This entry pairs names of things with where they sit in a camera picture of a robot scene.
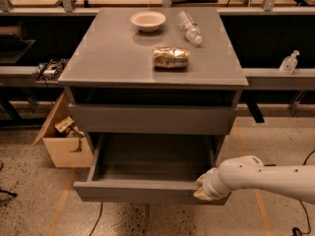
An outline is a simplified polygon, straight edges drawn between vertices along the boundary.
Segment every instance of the floor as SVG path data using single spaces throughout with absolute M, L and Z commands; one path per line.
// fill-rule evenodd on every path
M 291 117 L 285 109 L 262 108 L 265 123 L 257 124 L 245 106 L 226 137 L 218 164 L 253 154 L 265 164 L 302 164 L 315 149 L 314 107 Z M 0 187 L 18 193 L 0 194 L 0 235 L 91 235 L 101 203 L 83 203 L 73 182 L 85 180 L 88 169 L 55 168 L 40 142 L 39 128 L 0 128 Z M 315 163 L 315 155 L 308 164 Z M 315 235 L 315 206 L 305 204 Z M 103 203 L 93 235 L 292 235 L 307 231 L 299 201 L 258 190 L 233 192 L 224 206 L 179 206 Z

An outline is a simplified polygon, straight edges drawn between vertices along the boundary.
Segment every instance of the white robotic arm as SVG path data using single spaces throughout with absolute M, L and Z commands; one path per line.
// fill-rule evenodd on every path
M 261 189 L 315 205 L 315 165 L 264 166 L 253 155 L 232 158 L 197 180 L 198 199 L 211 201 L 240 189 Z

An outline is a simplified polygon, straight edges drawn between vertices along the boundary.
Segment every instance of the plastic bottle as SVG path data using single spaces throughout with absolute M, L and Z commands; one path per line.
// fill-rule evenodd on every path
M 285 75 L 291 75 L 297 65 L 297 55 L 299 55 L 299 51 L 294 50 L 290 56 L 284 58 L 279 68 L 280 72 Z
M 198 25 L 193 21 L 188 12 L 179 12 L 178 21 L 180 28 L 185 32 L 186 38 L 190 42 L 196 45 L 200 45 L 203 42 L 200 29 Z

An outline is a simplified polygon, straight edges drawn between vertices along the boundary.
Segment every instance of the snack can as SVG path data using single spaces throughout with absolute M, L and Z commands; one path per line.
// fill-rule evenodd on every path
M 153 63 L 161 68 L 185 68 L 189 64 L 189 51 L 180 47 L 155 47 Z

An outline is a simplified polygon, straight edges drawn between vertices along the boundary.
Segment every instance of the white bowl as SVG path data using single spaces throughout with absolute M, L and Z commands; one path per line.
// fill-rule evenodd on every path
M 139 12 L 131 17 L 131 22 L 143 32 L 153 32 L 166 20 L 159 12 Z

